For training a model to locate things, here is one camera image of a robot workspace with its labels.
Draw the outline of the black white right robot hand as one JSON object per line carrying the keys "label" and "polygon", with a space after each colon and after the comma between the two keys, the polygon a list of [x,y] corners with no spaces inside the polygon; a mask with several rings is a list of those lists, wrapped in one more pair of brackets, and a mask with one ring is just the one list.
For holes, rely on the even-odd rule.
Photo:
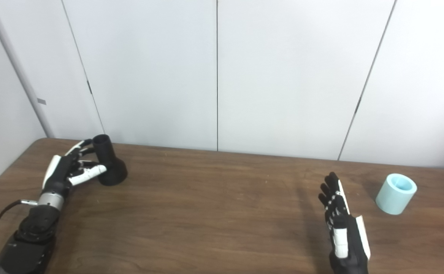
{"label": "black white right robot hand", "polygon": [[351,215],[345,191],[336,173],[321,184],[318,199],[325,209],[332,250],[330,267],[335,274],[368,274],[370,248],[363,217]]}

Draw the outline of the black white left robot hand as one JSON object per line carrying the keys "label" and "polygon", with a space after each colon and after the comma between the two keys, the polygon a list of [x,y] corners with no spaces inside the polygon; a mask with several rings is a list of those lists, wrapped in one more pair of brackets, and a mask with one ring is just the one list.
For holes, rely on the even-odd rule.
{"label": "black white left robot hand", "polygon": [[67,198],[72,187],[89,181],[110,168],[110,163],[82,160],[93,154],[92,139],[84,139],[71,147],[63,156],[54,155],[45,173],[41,194],[55,194]]}

